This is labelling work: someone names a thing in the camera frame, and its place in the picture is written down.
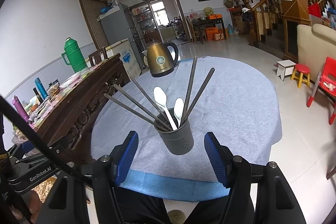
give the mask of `black pants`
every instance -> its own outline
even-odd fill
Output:
[[[115,196],[125,222],[171,224],[162,198],[115,188]],[[227,197],[199,202],[184,224],[218,224]],[[253,222],[254,208],[250,199],[246,224]]]

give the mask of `yellow stool leg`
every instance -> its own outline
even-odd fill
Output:
[[[301,88],[302,79],[303,79],[303,73],[300,72],[300,79],[299,79],[299,82],[298,82],[298,84],[297,84],[297,87],[298,87],[299,89]]]
[[[307,74],[307,87],[310,86],[310,73]]]
[[[294,77],[295,77],[295,74],[296,74],[296,69],[294,69],[294,70],[293,70],[293,73],[292,73],[292,76],[291,76],[291,80],[293,80],[293,79],[294,79]]]

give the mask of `utensil holder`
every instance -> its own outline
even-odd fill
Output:
[[[173,120],[176,125],[178,125],[177,120],[174,116],[174,108],[168,109],[169,113],[173,117]],[[165,121],[165,118],[159,114],[157,116],[160,120]],[[183,155],[188,153],[194,146],[194,138],[190,129],[189,121],[186,120],[184,124],[179,127],[177,130],[171,132],[164,132],[157,129],[156,125],[160,125],[155,122],[155,129],[160,134],[163,142],[167,146],[168,150],[174,155]]]

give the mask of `blue bottle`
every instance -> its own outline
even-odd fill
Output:
[[[41,83],[41,80],[40,80],[38,77],[35,79],[35,85],[37,86],[37,89],[38,89],[39,92],[41,93],[41,96],[42,96],[43,100],[44,100],[45,98],[47,98],[48,94],[47,94],[47,92],[45,91],[45,89],[44,89],[44,87],[43,87],[43,85],[42,85],[42,83]]]

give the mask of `green thermos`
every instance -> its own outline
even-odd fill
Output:
[[[65,41],[64,51],[65,52],[62,53],[64,62],[67,65],[71,65],[74,72],[79,72],[87,67],[87,64],[85,63],[84,57],[82,55],[80,48],[78,47],[78,43],[76,40],[72,39],[71,37],[68,37],[67,40]],[[64,57],[65,55],[68,56],[70,63],[66,61]]]

